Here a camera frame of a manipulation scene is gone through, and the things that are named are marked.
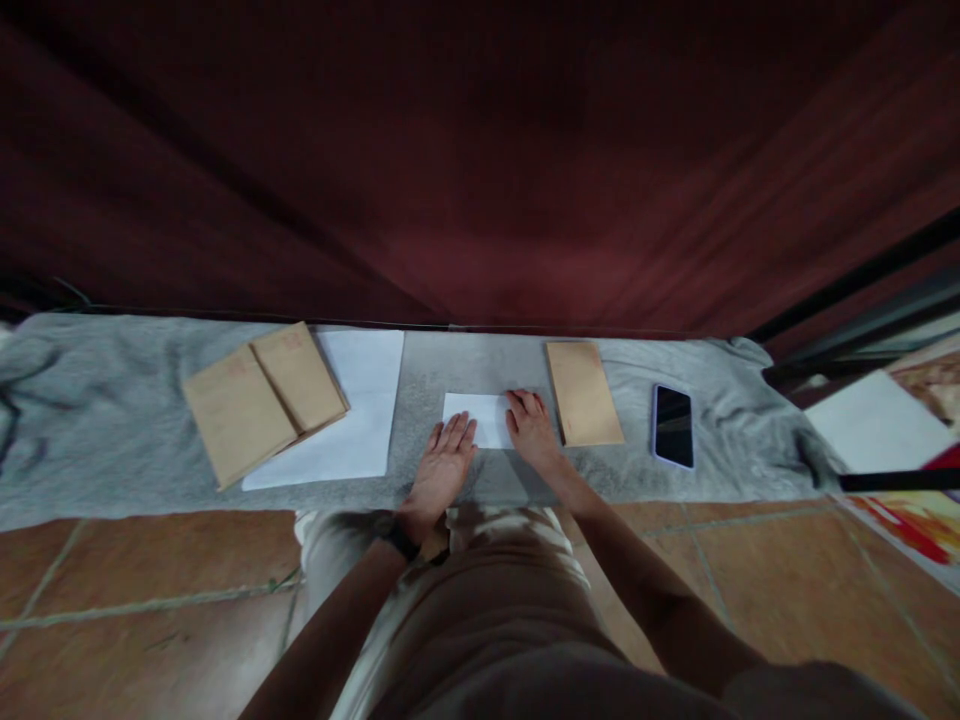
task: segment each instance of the forearm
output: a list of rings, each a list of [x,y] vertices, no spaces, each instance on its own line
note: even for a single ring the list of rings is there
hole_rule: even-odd
[[[329,716],[377,614],[406,567],[396,549],[374,541],[310,618],[241,720]]]
[[[566,459],[540,472],[576,520],[610,584],[670,675],[719,696],[735,675],[764,662],[727,630]]]

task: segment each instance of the white board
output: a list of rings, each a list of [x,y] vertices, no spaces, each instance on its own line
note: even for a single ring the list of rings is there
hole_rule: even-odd
[[[917,470],[957,442],[882,370],[821,400],[806,415],[854,473]]]

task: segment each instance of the tile floor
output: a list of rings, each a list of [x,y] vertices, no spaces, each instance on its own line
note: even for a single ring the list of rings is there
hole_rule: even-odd
[[[771,659],[855,667],[960,717],[960,599],[831,503],[618,508]],[[649,644],[561,515],[612,637]],[[0,534],[0,718],[234,718],[301,623],[292,513]]]

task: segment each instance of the dark red curtain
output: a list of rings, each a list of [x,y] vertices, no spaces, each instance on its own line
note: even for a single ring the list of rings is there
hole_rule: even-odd
[[[955,3],[32,7],[0,251],[99,302],[729,336],[960,205]]]

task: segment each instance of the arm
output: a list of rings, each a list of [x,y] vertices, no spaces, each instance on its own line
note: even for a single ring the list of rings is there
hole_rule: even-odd
[[[397,510],[397,522],[421,545],[456,498],[476,453],[477,421],[455,415],[438,424],[427,441],[417,477]],[[241,720],[326,718],[363,649],[377,614],[406,559],[393,545],[376,540],[320,606],[247,705]]]
[[[520,455],[570,511],[620,600],[643,630],[664,669],[719,697],[736,675],[765,660],[711,612],[563,456],[543,401],[507,393],[507,427]]]

